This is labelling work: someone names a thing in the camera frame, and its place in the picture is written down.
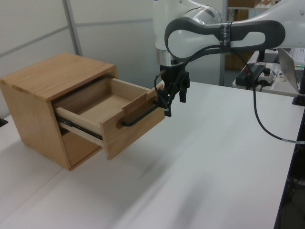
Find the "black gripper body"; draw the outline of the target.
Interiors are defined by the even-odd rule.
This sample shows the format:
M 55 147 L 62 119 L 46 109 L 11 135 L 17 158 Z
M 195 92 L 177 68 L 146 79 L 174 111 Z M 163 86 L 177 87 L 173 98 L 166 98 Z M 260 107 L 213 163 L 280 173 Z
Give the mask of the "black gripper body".
M 187 75 L 184 63 L 171 66 L 160 65 L 160 71 L 162 70 L 165 70 L 165 73 L 161 75 L 161 79 L 164 81 L 165 86 L 173 84 L 177 77 L 182 80 Z

